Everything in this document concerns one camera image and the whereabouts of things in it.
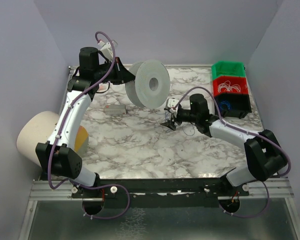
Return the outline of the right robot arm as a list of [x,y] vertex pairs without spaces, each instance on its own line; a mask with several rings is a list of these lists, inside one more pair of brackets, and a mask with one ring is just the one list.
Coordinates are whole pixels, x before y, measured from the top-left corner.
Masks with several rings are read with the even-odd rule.
[[234,129],[210,113],[208,102],[200,93],[192,94],[189,102],[190,109],[184,109],[177,99],[167,99],[164,109],[171,113],[171,117],[162,125],[174,131],[177,125],[191,123],[201,134],[243,149],[247,164],[223,176],[228,185],[237,187],[251,181],[266,181],[288,164],[287,157],[278,149],[279,143],[270,130],[257,132]]

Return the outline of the white perforated cable spool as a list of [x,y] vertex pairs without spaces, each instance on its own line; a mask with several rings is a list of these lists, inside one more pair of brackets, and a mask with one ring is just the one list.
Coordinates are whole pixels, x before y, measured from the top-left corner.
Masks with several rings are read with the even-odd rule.
[[162,62],[156,59],[135,62],[129,69],[135,80],[125,84],[132,104],[139,108],[156,109],[170,93],[170,76]]

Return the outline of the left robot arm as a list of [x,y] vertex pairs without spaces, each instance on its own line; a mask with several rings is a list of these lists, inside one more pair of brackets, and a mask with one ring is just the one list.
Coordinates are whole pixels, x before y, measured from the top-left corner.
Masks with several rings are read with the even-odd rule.
[[96,187],[99,175],[83,167],[75,152],[75,140],[82,118],[101,83],[121,85],[135,80],[119,57],[99,62],[104,54],[95,47],[83,47],[79,52],[79,67],[67,85],[66,100],[59,120],[45,143],[38,143],[36,156],[48,176],[55,175],[86,186]]

